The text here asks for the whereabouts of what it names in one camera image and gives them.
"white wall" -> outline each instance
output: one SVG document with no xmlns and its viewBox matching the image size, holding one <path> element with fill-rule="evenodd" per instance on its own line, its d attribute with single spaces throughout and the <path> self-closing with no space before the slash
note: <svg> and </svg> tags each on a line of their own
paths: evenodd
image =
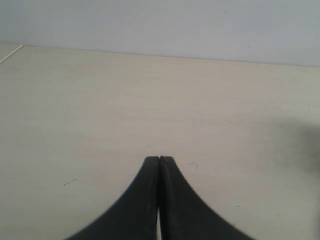
<svg viewBox="0 0 320 240">
<path fill-rule="evenodd" d="M 319 0 L 2 0 L 0 42 L 320 66 Z"/>
</svg>

